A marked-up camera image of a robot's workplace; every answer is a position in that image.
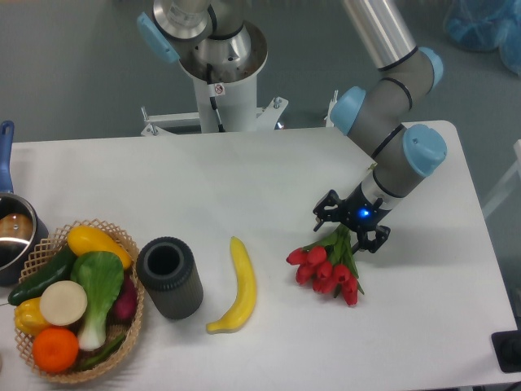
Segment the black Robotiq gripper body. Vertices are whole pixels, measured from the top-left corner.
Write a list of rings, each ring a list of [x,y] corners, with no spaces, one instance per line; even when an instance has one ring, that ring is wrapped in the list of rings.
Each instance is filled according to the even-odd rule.
[[[367,200],[361,185],[358,185],[339,206],[339,222],[351,231],[375,231],[377,225],[390,213],[382,205],[379,198],[374,203]]]

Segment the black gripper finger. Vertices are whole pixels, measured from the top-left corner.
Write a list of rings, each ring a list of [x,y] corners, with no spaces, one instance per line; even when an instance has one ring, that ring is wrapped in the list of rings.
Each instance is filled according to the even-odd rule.
[[[388,226],[377,225],[368,230],[358,227],[356,230],[357,242],[352,247],[352,253],[355,254],[358,251],[376,253],[387,241],[390,233],[391,228]]]
[[[342,200],[335,190],[329,190],[314,206],[313,215],[316,224],[313,228],[317,232],[325,222],[339,222],[339,207]]]

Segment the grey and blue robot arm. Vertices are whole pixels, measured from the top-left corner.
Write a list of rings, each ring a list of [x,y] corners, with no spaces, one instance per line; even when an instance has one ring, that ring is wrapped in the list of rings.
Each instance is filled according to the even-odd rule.
[[[447,155],[434,129],[401,122],[436,87],[444,68],[434,51],[416,44],[394,2],[346,1],[344,9],[381,77],[372,90],[353,87],[337,98],[328,117],[375,167],[347,198],[330,191],[313,212],[318,224],[338,222],[354,232],[356,250],[373,253],[390,234],[382,220]],[[152,52],[191,77],[204,133],[274,126],[256,101],[266,40],[243,13],[241,1],[156,1],[137,18]]]

